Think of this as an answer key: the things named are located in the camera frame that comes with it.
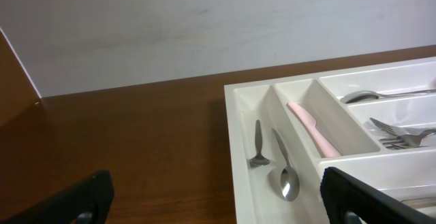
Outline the metal fork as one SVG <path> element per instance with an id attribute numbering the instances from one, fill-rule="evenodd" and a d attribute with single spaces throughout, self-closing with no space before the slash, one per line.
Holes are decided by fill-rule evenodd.
<path id="1" fill-rule="evenodd" d="M 376 127 L 381 130 L 391 134 L 391 135 L 421 135 L 421 134 L 432 134 L 435 133 L 435 128 L 413 128 L 413 127 L 397 127 L 394 125 L 385 124 L 374 118 L 369 119 Z"/>
<path id="2" fill-rule="evenodd" d="M 386 147 L 398 147 L 398 148 L 419 148 L 423 147 L 422 141 L 431 135 L 435 135 L 435 131 L 425 131 L 418 135 L 405 134 L 395 138 L 382 138 L 379 141 Z"/>

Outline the pink plastic knife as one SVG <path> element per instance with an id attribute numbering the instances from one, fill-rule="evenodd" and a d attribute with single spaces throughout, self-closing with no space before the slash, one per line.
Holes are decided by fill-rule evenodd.
<path id="1" fill-rule="evenodd" d="M 317 130 L 316 120 L 303 107 L 294 102 L 287 104 L 288 108 L 299 118 L 309 132 L 317 147 L 325 157 L 339 157 L 341 153 Z"/>

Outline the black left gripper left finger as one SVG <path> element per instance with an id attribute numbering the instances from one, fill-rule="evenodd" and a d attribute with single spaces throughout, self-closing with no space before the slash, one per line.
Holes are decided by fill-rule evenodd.
<path id="1" fill-rule="evenodd" d="M 113 199 L 111 173 L 108 170 L 97 170 L 51 197 L 2 220 L 2 223 L 104 224 Z"/>

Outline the white cutlery tray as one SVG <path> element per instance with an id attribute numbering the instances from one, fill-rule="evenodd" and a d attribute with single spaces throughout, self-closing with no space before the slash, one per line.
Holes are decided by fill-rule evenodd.
<path id="1" fill-rule="evenodd" d="M 339 101 L 355 91 L 389 94 L 434 86 L 432 57 L 225 86 L 237 221 L 327 223 L 320 195 L 327 167 L 336 167 L 400 202 L 435 197 L 435 138 L 425 139 L 420 148 L 392 150 L 379 141 L 386 134 L 369 120 L 399 127 L 434 127 L 434 94 Z M 323 156 L 288 108 L 289 102 L 314 117 L 317 130 L 341 156 Z M 262 127 L 262 154 L 270 160 L 261 167 L 249 164 L 255 156 L 256 120 Z M 281 192 L 285 160 L 272 129 L 283 140 L 300 180 L 300 193 L 293 202 Z"/>

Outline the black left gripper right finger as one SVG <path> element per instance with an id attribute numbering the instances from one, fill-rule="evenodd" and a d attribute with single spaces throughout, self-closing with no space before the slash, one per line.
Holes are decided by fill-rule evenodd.
<path id="1" fill-rule="evenodd" d="M 331 224 L 435 223 L 435 219 L 395 200 L 336 167 L 324 170 L 320 193 Z"/>

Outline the metal tweezers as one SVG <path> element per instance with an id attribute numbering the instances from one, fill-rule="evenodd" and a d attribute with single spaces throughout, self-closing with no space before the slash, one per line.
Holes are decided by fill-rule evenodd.
<path id="1" fill-rule="evenodd" d="M 436 197 L 423 197 L 418 199 L 405 199 L 402 201 L 403 204 L 415 208 L 433 208 L 435 207 Z"/>

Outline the large metal spoon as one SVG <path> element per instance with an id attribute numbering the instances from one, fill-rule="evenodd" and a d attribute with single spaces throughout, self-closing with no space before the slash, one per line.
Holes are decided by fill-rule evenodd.
<path id="1" fill-rule="evenodd" d="M 363 101 L 365 99 L 381 99 L 381 98 L 392 98 L 392 97 L 405 97 L 414 95 L 426 95 L 435 93 L 435 89 L 419 90 L 419 91 L 407 91 L 401 93 L 378 93 L 375 91 L 355 91 L 346 94 L 339 99 L 342 103 L 356 103 Z"/>

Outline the small metal teaspoon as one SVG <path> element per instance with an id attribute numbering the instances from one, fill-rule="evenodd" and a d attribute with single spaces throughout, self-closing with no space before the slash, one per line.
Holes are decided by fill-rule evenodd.
<path id="1" fill-rule="evenodd" d="M 268 165 L 270 160 L 262 154 L 263 137 L 260 120 L 255 122 L 255 156 L 249 160 L 251 167 L 261 167 Z"/>
<path id="2" fill-rule="evenodd" d="M 287 201 L 293 202 L 300 193 L 300 180 L 295 169 L 290 164 L 287 149 L 278 131 L 276 129 L 272 129 L 272 132 L 276 138 L 281 154 L 283 155 L 283 158 L 285 160 L 285 167 L 280 175 L 281 192 L 283 197 Z"/>

